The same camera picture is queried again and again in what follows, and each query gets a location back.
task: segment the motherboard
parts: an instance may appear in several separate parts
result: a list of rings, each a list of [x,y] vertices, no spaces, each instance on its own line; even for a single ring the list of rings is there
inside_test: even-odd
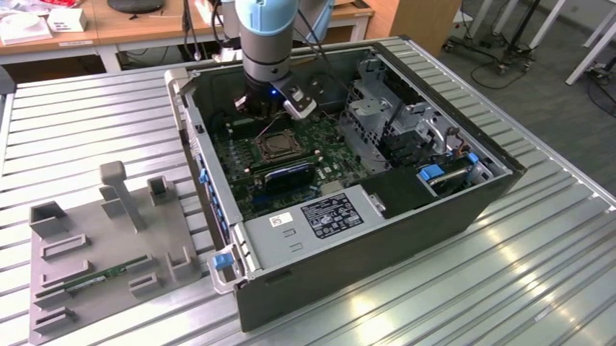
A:
[[[339,132],[336,116],[295,121],[228,121],[212,136],[215,152],[244,219],[348,187],[367,177]]]

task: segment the gray floor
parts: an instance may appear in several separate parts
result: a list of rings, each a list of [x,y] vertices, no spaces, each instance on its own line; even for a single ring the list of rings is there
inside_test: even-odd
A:
[[[481,0],[465,0],[465,11],[477,13]],[[490,31],[490,23],[503,0],[495,0],[483,27],[477,37]],[[515,12],[503,29],[506,38],[511,37],[526,5],[518,4]],[[522,42],[529,43],[545,19],[535,13],[529,23]],[[593,105],[586,96],[586,77],[573,86],[565,79],[587,54],[581,44],[587,34],[578,27],[557,22],[534,51],[537,62],[526,75],[503,90],[483,88],[470,79],[470,71],[490,59],[457,47],[451,53],[442,53],[439,60],[462,77],[501,109],[547,143],[550,147],[577,166],[605,189],[616,195],[616,118]],[[598,61],[608,62],[616,55],[606,48]],[[475,73],[483,84],[499,86],[519,74],[510,71],[498,76],[495,70],[485,68]],[[608,89],[616,96],[616,85]],[[599,90],[591,95],[605,108],[613,108]]]

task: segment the green circuit board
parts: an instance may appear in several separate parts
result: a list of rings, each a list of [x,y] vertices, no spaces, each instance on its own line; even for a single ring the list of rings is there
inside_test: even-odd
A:
[[[215,151],[244,220],[320,197],[320,186],[328,182],[338,181],[347,187],[367,176],[336,125],[336,121],[322,118],[318,121],[292,121],[291,128],[253,138],[232,140],[228,136],[213,135]],[[285,150],[289,154],[279,159],[267,157],[263,143],[269,145],[268,149],[273,147],[271,150],[275,154],[276,147],[271,142],[291,142],[292,145],[284,146],[285,149],[292,147],[292,150]],[[263,196],[260,188],[265,174],[304,163],[315,165],[316,174],[311,183],[276,195]]]

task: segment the white cardboard box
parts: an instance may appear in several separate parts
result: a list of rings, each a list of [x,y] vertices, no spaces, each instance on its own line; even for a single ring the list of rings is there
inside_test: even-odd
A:
[[[2,45],[14,45],[29,41],[52,38],[45,20],[41,18],[32,27],[16,28],[9,25],[0,25],[0,40]]]
[[[53,32],[82,32],[88,20],[82,9],[52,9],[46,24]]]

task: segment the white box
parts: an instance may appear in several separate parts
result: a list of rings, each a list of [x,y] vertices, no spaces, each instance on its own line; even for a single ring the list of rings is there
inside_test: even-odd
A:
[[[52,36],[42,18],[38,19],[38,22],[34,21],[34,25],[25,28],[6,25],[5,23],[0,25],[0,41],[2,45],[14,45],[17,43],[45,40],[48,38],[52,38]]]
[[[449,37],[457,37],[458,39],[463,40],[466,31],[470,30],[473,20],[474,18],[471,18],[471,16],[458,11],[458,13],[455,13],[455,17],[453,17],[453,27],[451,31],[449,32]]]
[[[88,20],[82,9],[52,9],[46,24],[53,32],[82,32]]]

